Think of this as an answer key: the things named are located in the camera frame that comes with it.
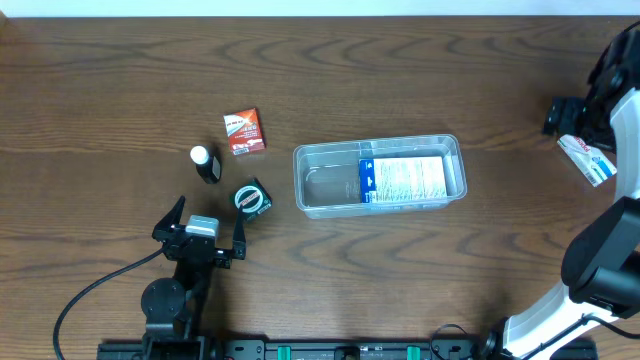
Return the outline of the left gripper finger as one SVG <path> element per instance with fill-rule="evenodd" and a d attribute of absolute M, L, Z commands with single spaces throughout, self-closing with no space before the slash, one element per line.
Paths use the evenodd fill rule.
<path fill-rule="evenodd" d="M 242 211 L 237 213 L 232 236 L 232 257 L 238 260 L 246 258 L 246 236 L 244 231 L 244 215 Z"/>
<path fill-rule="evenodd" d="M 181 196 L 172 209 L 154 226 L 152 238 L 156 241 L 171 241 L 181 230 L 180 220 L 186 198 Z"/>

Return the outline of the white Panadol box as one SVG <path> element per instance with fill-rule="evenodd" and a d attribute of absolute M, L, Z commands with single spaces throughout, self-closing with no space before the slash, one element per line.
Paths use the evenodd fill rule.
<path fill-rule="evenodd" d="M 616 175 L 617 169 L 604 153 L 573 135 L 563 135 L 557 144 L 593 187 Z"/>

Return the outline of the red and white box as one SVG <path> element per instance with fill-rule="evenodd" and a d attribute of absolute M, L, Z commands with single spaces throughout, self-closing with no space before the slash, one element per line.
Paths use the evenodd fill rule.
<path fill-rule="evenodd" d="M 266 148 L 256 108 L 227 114 L 223 119 L 233 155 L 244 155 Z"/>

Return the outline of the blue cooling patch box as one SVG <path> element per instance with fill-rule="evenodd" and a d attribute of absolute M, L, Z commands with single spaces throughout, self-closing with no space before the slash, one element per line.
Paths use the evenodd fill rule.
<path fill-rule="evenodd" d="M 362 203 L 400 203 L 447 197 L 441 157 L 359 161 Z"/>

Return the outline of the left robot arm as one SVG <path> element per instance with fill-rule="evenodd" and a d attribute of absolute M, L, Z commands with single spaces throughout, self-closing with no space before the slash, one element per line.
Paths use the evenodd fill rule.
<path fill-rule="evenodd" d="M 184 205 L 185 198 L 180 197 L 152 231 L 152 238 L 162 244 L 161 253 L 174 261 L 176 268 L 172 277 L 153 281 L 141 296 L 146 316 L 143 360 L 221 356 L 220 346 L 198 331 L 213 270 L 228 269 L 233 260 L 246 257 L 244 208 L 237 210 L 232 247 L 225 249 L 216 245 L 217 219 L 193 216 L 187 224 L 180 223 Z"/>

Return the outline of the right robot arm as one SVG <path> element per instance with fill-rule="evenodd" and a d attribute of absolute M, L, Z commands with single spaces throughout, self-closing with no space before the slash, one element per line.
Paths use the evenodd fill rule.
<path fill-rule="evenodd" d="M 556 97 L 543 131 L 592 168 L 617 160 L 614 203 L 568 246 L 561 280 L 524 312 L 502 320 L 477 347 L 477 359 L 595 359 L 584 333 L 639 311 L 639 25 L 620 32 L 600 56 L 586 97 Z"/>

